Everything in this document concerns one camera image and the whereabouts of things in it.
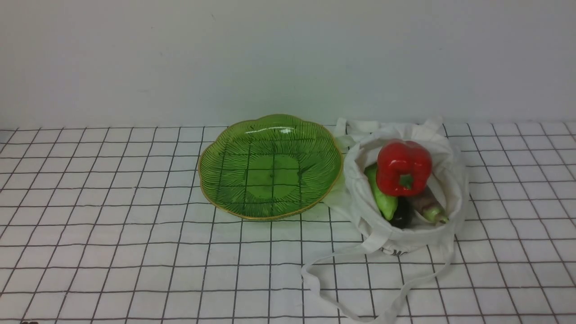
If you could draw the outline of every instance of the plate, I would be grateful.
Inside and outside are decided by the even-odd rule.
[[[317,123],[270,115],[228,127],[199,162],[200,187],[216,207],[275,220],[320,202],[342,173],[334,137]]]

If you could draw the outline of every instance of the bag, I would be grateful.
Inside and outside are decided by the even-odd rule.
[[[344,159],[344,181],[324,198],[324,203],[333,212],[340,213],[350,220],[366,240],[356,246],[319,258],[302,267],[302,279],[310,291],[340,309],[346,317],[358,323],[392,324],[400,312],[408,291],[436,276],[445,273],[454,258],[454,234],[463,226],[465,215],[463,210],[468,204],[468,176],[459,154],[452,148],[448,139],[438,134],[442,120],[429,119],[423,125],[378,123],[378,122],[347,122],[340,118],[334,135],[342,151],[348,146],[353,147]],[[400,138],[415,141],[424,146],[432,156],[433,175],[428,185],[437,200],[445,207],[449,222],[436,227],[416,215],[410,229],[393,227],[381,215],[364,168],[376,162],[378,153],[387,140]],[[412,279],[404,284],[392,304],[375,319],[361,319],[344,305],[332,300],[321,292],[320,280],[309,273],[315,263],[342,255],[364,255],[378,250],[390,255],[402,255],[426,245],[436,245],[442,251],[444,265],[435,273]]]

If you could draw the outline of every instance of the white tablecloth with black grid lines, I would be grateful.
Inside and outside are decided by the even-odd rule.
[[[0,323],[350,323],[300,267],[362,237],[323,204],[272,223],[210,205],[197,161],[223,129],[0,131]],[[576,123],[444,131],[473,209],[450,273],[397,323],[576,323]],[[314,270],[369,318],[441,263],[430,247]]]

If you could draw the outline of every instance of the gold rim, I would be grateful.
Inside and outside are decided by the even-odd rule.
[[[296,210],[295,212],[290,212],[290,213],[286,213],[286,214],[282,214],[282,215],[278,215],[278,216],[270,216],[270,217],[252,217],[252,216],[246,216],[246,215],[240,215],[238,213],[232,212],[230,210],[227,210],[226,208],[223,208],[221,206],[219,206],[218,204],[216,204],[214,201],[212,201],[212,199],[210,199],[210,197],[208,197],[206,195],[206,193],[204,192],[204,185],[202,184],[202,173],[200,172],[200,166],[202,165],[202,157],[204,156],[204,152],[206,152],[212,145],[214,145],[222,135],[224,135],[224,132],[226,132],[228,129],[240,124],[240,123],[245,123],[245,122],[255,122],[257,120],[260,119],[264,119],[266,117],[271,117],[271,116],[290,116],[292,118],[296,118],[298,120],[301,120],[305,123],[310,123],[310,124],[314,124],[314,125],[318,125],[324,129],[326,129],[326,131],[328,131],[328,134],[330,134],[330,138],[332,139],[332,143],[334,144],[334,148],[336,149],[336,151],[338,151],[338,153],[340,154],[340,170],[338,170],[338,176],[334,179],[334,181],[332,182],[332,184],[330,185],[330,187],[328,188],[328,190],[326,191],[326,193],[324,195],[322,195],[322,197],[320,197],[320,199],[318,199],[317,201],[315,201],[314,203]],[[305,212],[306,210],[318,205],[319,202],[322,201],[322,199],[324,199],[329,193],[330,191],[332,191],[332,188],[334,187],[334,185],[336,185],[336,182],[338,182],[338,179],[340,179],[341,175],[342,175],[342,169],[344,167],[344,157],[342,155],[342,153],[340,152],[340,150],[338,149],[338,143],[336,142],[336,138],[334,137],[334,135],[332,135],[332,133],[330,133],[330,131],[324,127],[324,125],[315,123],[315,122],[309,122],[307,120],[303,120],[301,118],[298,118],[296,116],[292,116],[292,115],[288,115],[288,114],[271,114],[271,115],[266,115],[266,116],[262,116],[260,118],[257,119],[247,119],[247,120],[243,120],[241,122],[237,122],[235,124],[232,124],[230,126],[228,126],[220,135],[218,135],[218,137],[216,138],[216,140],[214,142],[212,142],[212,144],[208,145],[208,147],[206,149],[204,149],[204,152],[202,152],[202,154],[200,155],[200,158],[198,159],[198,177],[200,178],[200,190],[202,191],[202,194],[204,195],[204,197],[208,200],[209,203],[211,203],[212,205],[216,206],[217,208],[220,208],[221,210],[232,214],[234,216],[238,216],[240,218],[243,219],[247,219],[247,220],[261,220],[261,221],[266,221],[266,220],[276,220],[279,218],[284,218],[284,217],[289,217],[292,215],[296,215],[296,214],[300,214],[302,212]]]

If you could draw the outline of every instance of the red bell pepper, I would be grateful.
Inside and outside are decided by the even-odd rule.
[[[378,154],[376,184],[391,196],[413,196],[426,188],[432,157],[413,141],[390,140]]]

